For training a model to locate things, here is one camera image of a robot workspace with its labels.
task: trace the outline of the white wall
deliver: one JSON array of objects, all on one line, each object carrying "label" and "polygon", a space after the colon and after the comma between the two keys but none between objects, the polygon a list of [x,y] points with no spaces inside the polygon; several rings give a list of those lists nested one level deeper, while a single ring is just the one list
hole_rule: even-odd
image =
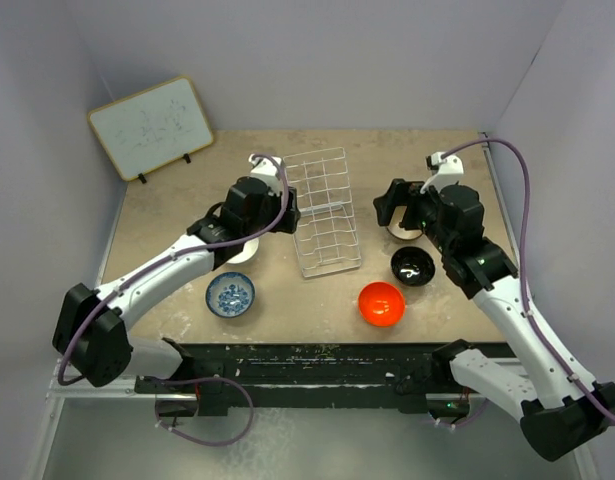
[{"label": "white wall", "polygon": [[[565,3],[496,134],[529,163],[536,303],[600,381],[615,381],[615,0]],[[518,234],[520,171],[500,148],[494,161]],[[615,429],[592,446],[615,479]]]},{"label": "white wall", "polygon": [[68,0],[116,97],[180,73],[215,128],[491,128],[563,0]]},{"label": "white wall", "polygon": [[109,100],[62,0],[0,1],[0,479],[26,466],[62,297],[93,282],[120,200],[85,116]]}]

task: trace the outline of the blue and white patterned bowl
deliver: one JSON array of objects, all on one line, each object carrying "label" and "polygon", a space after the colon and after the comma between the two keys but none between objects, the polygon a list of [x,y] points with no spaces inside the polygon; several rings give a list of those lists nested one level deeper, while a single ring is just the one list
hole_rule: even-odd
[{"label": "blue and white patterned bowl", "polygon": [[211,281],[205,292],[209,310],[223,318],[242,315],[252,306],[254,298],[254,284],[238,272],[221,273]]}]

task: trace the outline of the red bowl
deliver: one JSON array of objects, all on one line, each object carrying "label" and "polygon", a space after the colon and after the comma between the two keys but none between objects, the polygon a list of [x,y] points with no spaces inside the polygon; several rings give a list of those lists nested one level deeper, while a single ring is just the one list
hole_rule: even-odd
[{"label": "red bowl", "polygon": [[368,323],[391,327],[403,318],[405,298],[391,283],[370,283],[358,295],[358,310]]}]

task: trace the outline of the yellow frame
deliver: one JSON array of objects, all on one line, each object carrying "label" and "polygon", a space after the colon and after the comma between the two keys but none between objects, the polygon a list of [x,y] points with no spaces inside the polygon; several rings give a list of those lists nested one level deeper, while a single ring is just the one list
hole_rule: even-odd
[{"label": "yellow frame", "polygon": [[[138,176],[135,176],[133,178],[125,178],[125,177],[123,177],[123,174],[120,172],[120,169],[118,168],[118,165],[114,161],[114,157],[112,157],[111,154],[109,153],[109,150],[107,149],[107,145],[105,145],[105,142],[103,142],[102,138],[100,138],[100,135],[98,135],[98,131],[96,130],[96,127],[94,126],[93,122],[91,121],[91,116],[94,113],[96,113],[96,112],[100,112],[101,110],[105,110],[106,108],[112,107],[112,106],[117,105],[119,103],[122,103],[122,102],[124,102],[126,100],[129,100],[131,98],[137,97],[138,95],[142,95],[143,93],[150,92],[152,90],[160,88],[160,87],[162,87],[164,85],[167,85],[169,83],[177,82],[178,80],[181,80],[181,79],[185,79],[185,80],[187,80],[187,82],[189,82],[189,86],[191,87],[191,91],[194,93],[194,97],[196,97],[196,103],[198,103],[198,109],[200,110],[200,113],[203,116],[203,119],[205,120],[205,123],[209,127],[209,122],[207,121],[207,116],[205,115],[205,111],[203,110],[203,106],[200,103],[200,97],[198,96],[198,92],[196,91],[196,88],[194,87],[194,82],[192,82],[191,78],[189,78],[187,75],[179,75],[176,78],[172,78],[171,80],[167,80],[166,82],[159,83],[158,85],[154,85],[153,87],[149,87],[146,90],[142,90],[140,92],[133,93],[133,94],[127,96],[127,97],[121,98],[120,100],[116,100],[115,102],[109,103],[107,105],[103,105],[102,107],[95,108],[94,110],[92,110],[91,112],[89,112],[87,114],[87,123],[89,123],[89,126],[94,131],[94,134],[96,135],[96,138],[98,139],[100,144],[103,146],[103,149],[105,150],[105,153],[107,154],[107,156],[111,160],[111,163],[114,164],[114,168],[116,168],[116,171],[118,172],[118,175],[120,175],[120,178],[122,178],[126,182],[131,182],[132,180],[136,180],[138,178]],[[209,143],[207,143],[205,145],[202,145],[202,146],[198,147],[197,149],[192,150],[191,152],[187,152],[187,153],[188,154],[195,153],[195,152],[197,152],[199,150],[202,150],[205,147],[208,147],[212,143],[214,143],[214,132],[212,132],[211,128],[209,129],[209,135],[211,137],[211,139],[209,140]],[[147,174],[147,173],[153,172],[155,170],[158,170],[159,168],[164,167],[165,165],[170,164],[171,162],[175,162],[176,160],[180,160],[181,158],[183,158],[183,157],[180,156],[180,157],[172,158],[171,160],[165,161],[162,165],[160,165],[158,167],[155,167],[155,168],[152,168],[151,170],[147,170],[147,171],[142,172],[142,173],[143,174]]]}]

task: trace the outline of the white wire rack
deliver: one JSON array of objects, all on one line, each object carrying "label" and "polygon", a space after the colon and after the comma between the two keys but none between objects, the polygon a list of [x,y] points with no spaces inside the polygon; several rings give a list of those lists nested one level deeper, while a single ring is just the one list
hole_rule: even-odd
[{"label": "white wire rack", "polygon": [[304,277],[360,267],[360,247],[344,148],[283,158],[301,219],[294,234]]}]

